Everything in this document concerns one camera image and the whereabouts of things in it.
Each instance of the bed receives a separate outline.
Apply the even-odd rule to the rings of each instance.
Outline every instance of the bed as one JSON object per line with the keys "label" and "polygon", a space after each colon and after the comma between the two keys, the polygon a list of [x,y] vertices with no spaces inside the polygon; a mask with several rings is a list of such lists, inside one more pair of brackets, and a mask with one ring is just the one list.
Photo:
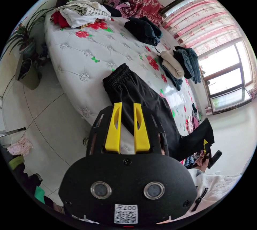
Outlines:
{"label": "bed", "polygon": [[[48,13],[44,32],[53,67],[71,104],[89,124],[94,123],[100,110],[111,105],[102,79],[126,63],[153,90],[167,98],[180,134],[188,134],[186,119],[192,114],[194,102],[190,85],[184,79],[178,92],[155,61],[156,49],[161,52],[174,48],[166,41],[165,34],[155,49],[136,40],[124,28],[128,19],[122,17],[83,29],[60,29],[50,17]],[[134,154],[133,136],[123,126],[121,131],[120,152]]]}

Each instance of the screw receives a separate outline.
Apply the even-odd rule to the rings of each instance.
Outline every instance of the screw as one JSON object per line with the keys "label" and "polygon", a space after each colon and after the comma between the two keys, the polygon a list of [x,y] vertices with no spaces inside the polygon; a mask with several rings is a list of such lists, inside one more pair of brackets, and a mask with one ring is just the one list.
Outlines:
{"label": "screw", "polygon": [[129,158],[126,158],[123,160],[123,163],[125,166],[129,166],[129,165],[131,165],[132,161]]}
{"label": "screw", "polygon": [[191,201],[185,201],[184,204],[183,204],[183,207],[184,208],[187,208],[189,205],[191,204]]}
{"label": "screw", "polygon": [[71,206],[71,202],[70,201],[65,201],[64,202],[67,206]]}

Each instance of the camera lens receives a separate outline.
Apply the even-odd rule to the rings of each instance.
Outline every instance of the camera lens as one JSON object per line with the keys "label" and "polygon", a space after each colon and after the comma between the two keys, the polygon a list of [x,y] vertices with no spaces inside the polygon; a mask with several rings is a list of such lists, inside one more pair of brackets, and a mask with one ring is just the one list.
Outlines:
{"label": "camera lens", "polygon": [[150,200],[156,200],[164,194],[164,185],[159,182],[150,182],[144,188],[144,195]]}
{"label": "camera lens", "polygon": [[98,199],[106,199],[111,193],[111,187],[105,182],[95,182],[91,185],[90,191],[92,195]]}

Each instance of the spider plant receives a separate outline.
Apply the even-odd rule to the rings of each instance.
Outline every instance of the spider plant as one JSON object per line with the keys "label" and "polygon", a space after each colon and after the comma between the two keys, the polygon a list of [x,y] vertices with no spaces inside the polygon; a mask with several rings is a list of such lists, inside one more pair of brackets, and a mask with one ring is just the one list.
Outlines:
{"label": "spider plant", "polygon": [[9,49],[9,47],[11,45],[13,45],[13,47],[11,48],[10,53],[16,46],[20,46],[19,50],[21,51],[21,50],[25,49],[31,42],[33,42],[34,38],[30,36],[33,27],[39,23],[44,22],[46,13],[48,11],[52,10],[52,8],[40,9],[45,3],[43,3],[35,11],[35,13],[32,15],[32,17],[29,19],[29,21],[26,25],[22,25],[22,22],[18,25],[16,30],[11,34],[11,36],[7,40],[6,46],[7,45],[8,46],[5,49],[3,55],[6,53],[6,51]]}

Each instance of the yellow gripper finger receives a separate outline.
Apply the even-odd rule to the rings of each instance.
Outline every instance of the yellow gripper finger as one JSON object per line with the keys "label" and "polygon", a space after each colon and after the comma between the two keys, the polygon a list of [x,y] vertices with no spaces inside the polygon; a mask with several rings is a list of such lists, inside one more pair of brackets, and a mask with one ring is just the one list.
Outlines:
{"label": "yellow gripper finger", "polygon": [[105,142],[106,151],[118,152],[120,154],[120,130],[121,130],[121,108],[122,103],[114,103],[111,122],[109,125]]}
{"label": "yellow gripper finger", "polygon": [[134,149],[135,154],[150,150],[150,143],[140,103],[134,103]]}
{"label": "yellow gripper finger", "polygon": [[206,149],[205,149],[205,145],[208,144],[208,142],[204,139],[203,140],[203,147],[204,147],[204,154],[206,155]]}

